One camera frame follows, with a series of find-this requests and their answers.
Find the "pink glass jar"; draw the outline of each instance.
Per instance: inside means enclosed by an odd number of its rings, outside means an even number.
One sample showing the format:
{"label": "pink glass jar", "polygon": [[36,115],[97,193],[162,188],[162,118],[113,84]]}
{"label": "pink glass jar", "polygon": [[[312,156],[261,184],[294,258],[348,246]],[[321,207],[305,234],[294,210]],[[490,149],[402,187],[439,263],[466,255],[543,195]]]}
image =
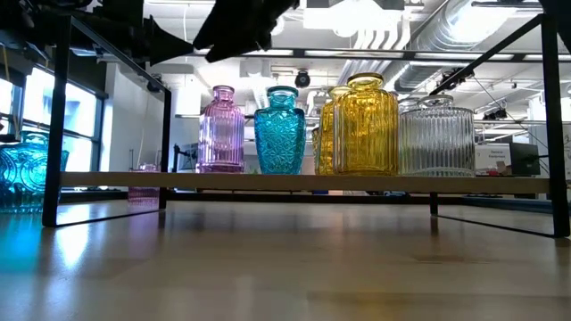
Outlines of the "pink glass jar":
{"label": "pink glass jar", "polygon": [[214,100],[200,117],[197,173],[244,171],[244,115],[234,103],[234,88],[216,86]]}
{"label": "pink glass jar", "polygon": [[[158,172],[156,165],[143,164],[133,172]],[[128,206],[130,208],[159,208],[159,187],[130,187],[128,189]]]}

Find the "teal glass jar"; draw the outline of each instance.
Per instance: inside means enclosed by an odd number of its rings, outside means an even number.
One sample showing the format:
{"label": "teal glass jar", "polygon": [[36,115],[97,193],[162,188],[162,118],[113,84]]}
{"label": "teal glass jar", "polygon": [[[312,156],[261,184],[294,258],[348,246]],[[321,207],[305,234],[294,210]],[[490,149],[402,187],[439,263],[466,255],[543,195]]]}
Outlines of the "teal glass jar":
{"label": "teal glass jar", "polygon": [[[41,213],[49,135],[21,132],[21,143],[0,145],[0,212]],[[62,152],[64,171],[70,154]]]}
{"label": "teal glass jar", "polygon": [[297,89],[268,89],[269,107],[254,113],[256,150],[262,174],[299,174],[305,151],[305,113],[295,108]]}

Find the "white wall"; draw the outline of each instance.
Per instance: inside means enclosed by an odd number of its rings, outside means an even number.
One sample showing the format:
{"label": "white wall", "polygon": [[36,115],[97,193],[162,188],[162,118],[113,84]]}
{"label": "white wall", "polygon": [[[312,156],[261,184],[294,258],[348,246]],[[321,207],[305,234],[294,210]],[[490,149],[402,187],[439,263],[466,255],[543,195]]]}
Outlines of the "white wall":
{"label": "white wall", "polygon": [[140,162],[155,163],[161,149],[163,102],[148,94],[145,86],[146,83],[138,84],[120,73],[116,63],[107,65],[105,91],[109,99],[104,106],[102,171],[128,171],[130,149],[136,167],[143,135]]}

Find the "wooden shelf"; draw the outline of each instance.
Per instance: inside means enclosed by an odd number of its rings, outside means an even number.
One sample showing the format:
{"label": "wooden shelf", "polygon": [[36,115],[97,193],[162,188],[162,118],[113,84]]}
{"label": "wooden shelf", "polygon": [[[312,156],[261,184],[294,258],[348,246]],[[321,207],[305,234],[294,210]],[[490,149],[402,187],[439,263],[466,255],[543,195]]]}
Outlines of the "wooden shelf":
{"label": "wooden shelf", "polygon": [[352,177],[132,172],[63,172],[62,186],[149,186],[264,191],[403,191],[411,193],[548,193],[548,178]]}

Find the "computer monitor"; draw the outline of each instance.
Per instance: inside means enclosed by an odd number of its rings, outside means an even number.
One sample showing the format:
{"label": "computer monitor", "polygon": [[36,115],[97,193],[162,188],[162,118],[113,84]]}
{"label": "computer monitor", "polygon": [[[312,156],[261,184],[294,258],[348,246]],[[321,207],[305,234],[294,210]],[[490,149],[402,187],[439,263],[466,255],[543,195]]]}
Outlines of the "computer monitor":
{"label": "computer monitor", "polygon": [[541,175],[537,145],[509,143],[509,156],[512,176]]}

